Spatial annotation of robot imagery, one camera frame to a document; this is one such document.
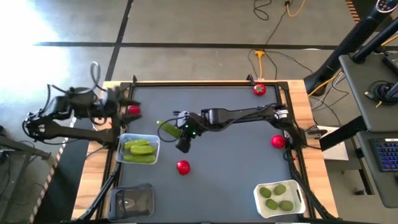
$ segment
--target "plastic container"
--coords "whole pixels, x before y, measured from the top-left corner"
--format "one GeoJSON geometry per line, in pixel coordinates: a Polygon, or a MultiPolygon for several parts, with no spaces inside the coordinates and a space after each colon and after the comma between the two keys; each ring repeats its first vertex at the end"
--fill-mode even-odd
{"type": "Polygon", "coordinates": [[[118,145],[118,153],[116,155],[116,160],[119,162],[125,162],[130,164],[145,164],[151,165],[157,162],[157,158],[159,156],[159,149],[160,149],[160,139],[158,136],[148,135],[148,134],[122,134],[120,135],[119,145],[118,145]],[[131,140],[138,140],[138,139],[145,139],[149,142],[149,145],[154,146],[156,148],[155,153],[153,155],[156,157],[155,162],[150,164],[139,163],[139,162],[129,162],[124,160],[124,155],[131,155],[130,151],[124,150],[124,144],[131,140]]]}
{"type": "Polygon", "coordinates": [[[297,183],[295,180],[285,180],[269,184],[259,184],[254,189],[254,199],[256,201],[257,212],[264,218],[274,217],[278,215],[301,214],[305,211],[305,203],[302,196],[301,188],[299,186],[299,183],[297,183]],[[286,192],[282,195],[275,195],[274,188],[279,184],[285,185],[286,192]],[[259,190],[261,187],[266,187],[272,192],[270,198],[265,198],[260,194],[259,190]],[[269,209],[266,206],[266,201],[268,199],[273,199],[277,203],[283,200],[289,200],[293,203],[293,210],[286,212],[281,210],[279,207],[277,210],[269,209]]]}

